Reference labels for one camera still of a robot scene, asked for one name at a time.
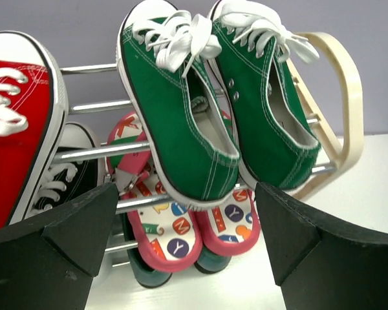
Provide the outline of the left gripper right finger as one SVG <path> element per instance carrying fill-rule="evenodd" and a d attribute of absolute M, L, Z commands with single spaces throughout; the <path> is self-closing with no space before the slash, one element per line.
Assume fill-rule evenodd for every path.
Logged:
<path fill-rule="evenodd" d="M 287 309 L 388 309 L 388 234 L 347 222 L 266 183 L 255 203 Z"/>

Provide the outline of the pink patterned flip-flop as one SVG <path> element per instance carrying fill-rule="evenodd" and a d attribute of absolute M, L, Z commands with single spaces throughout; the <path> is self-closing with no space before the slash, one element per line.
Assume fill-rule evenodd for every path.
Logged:
<path fill-rule="evenodd" d="M 235 256 L 257 243 L 261 228 L 253 199 L 252 190 L 237 189 L 222 205 L 195 213 L 208 250 L 219 256 Z"/>
<path fill-rule="evenodd" d="M 107 158 L 107 168 L 123 200 L 164 194 L 149 151 Z M 154 204 L 124 214 L 143 261 L 163 273 L 183 271 L 202 249 L 198 225 L 190 211 L 177 202 Z"/>

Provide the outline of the green canvas sneaker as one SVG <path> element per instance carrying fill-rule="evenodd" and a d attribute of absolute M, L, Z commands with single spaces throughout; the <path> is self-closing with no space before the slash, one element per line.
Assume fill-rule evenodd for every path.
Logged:
<path fill-rule="evenodd" d="M 208 18 L 168 1 L 142 1 L 116 44 L 117 69 L 158 177 L 175 201 L 196 211 L 230 197 L 241 158 L 204 66 L 222 50 L 211 29 Z"/>
<path fill-rule="evenodd" d="M 298 188 L 312 174 L 320 143 L 312 133 L 287 61 L 319 59 L 308 39 L 287 30 L 279 14 L 254 1 L 217 1 L 209 14 L 222 51 L 208 66 L 224 90 L 239 172 L 251 188 L 266 182 Z"/>

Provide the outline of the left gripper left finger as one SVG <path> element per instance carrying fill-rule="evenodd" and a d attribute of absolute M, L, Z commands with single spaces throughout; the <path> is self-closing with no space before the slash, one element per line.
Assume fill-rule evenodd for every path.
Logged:
<path fill-rule="evenodd" d="M 117 203 L 105 183 L 0 229 L 0 309 L 84 309 Z"/>

